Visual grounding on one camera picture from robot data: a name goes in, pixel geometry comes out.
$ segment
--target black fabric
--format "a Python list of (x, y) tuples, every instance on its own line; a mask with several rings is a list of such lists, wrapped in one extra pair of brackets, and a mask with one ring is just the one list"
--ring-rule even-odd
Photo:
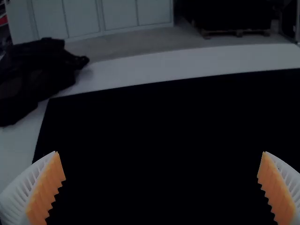
[(39, 101), (75, 83), (75, 71), (89, 59), (64, 46), (64, 40), (43, 38), (8, 48), (0, 61), (0, 127), (15, 124)]
[(67, 180), (48, 225), (273, 224), (263, 151), (300, 171), (300, 70), (220, 75), (49, 101), (34, 160)]

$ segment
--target floor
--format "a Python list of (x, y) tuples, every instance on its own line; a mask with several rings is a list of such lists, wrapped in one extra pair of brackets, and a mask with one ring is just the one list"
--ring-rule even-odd
[(271, 36), (246, 34), (217, 35), (204, 40), (186, 20), (179, 19), (171, 28), (141, 30), (70, 42), (66, 49), (76, 55), (87, 55), (91, 62), (111, 60), (140, 54), (166, 52), (181, 49), (216, 47), (224, 45), (252, 45), (289, 43), (278, 34), (278, 22), (273, 21)]

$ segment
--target wooden pallet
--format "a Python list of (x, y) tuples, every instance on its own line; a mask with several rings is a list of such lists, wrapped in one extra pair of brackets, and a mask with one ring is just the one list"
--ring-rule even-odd
[(265, 37), (269, 37), (271, 35), (270, 29), (268, 30), (205, 30), (200, 29), (200, 33), (204, 39), (211, 39), (211, 34), (218, 34), (218, 33), (227, 33), (227, 34), (235, 34), (238, 38), (244, 36), (245, 33), (262, 33)]

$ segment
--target black surface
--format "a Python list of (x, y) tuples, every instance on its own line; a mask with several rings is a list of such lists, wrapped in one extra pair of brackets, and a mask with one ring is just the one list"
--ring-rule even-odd
[(221, 75), (51, 99), (34, 161), (58, 151), (67, 180), (47, 224), (276, 224), (256, 175), (263, 151), (300, 171), (299, 75)]

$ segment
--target white plastic part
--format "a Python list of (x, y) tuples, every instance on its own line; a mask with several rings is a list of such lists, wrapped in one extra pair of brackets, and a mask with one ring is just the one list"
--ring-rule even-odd
[(296, 215), (290, 225), (300, 225), (300, 173), (271, 153), (266, 152), (266, 154), (274, 161), (279, 173), (285, 181), (292, 200), (295, 203)]
[(55, 151), (33, 163), (0, 194), (2, 225), (31, 225), (25, 211), (38, 180), (54, 154)]

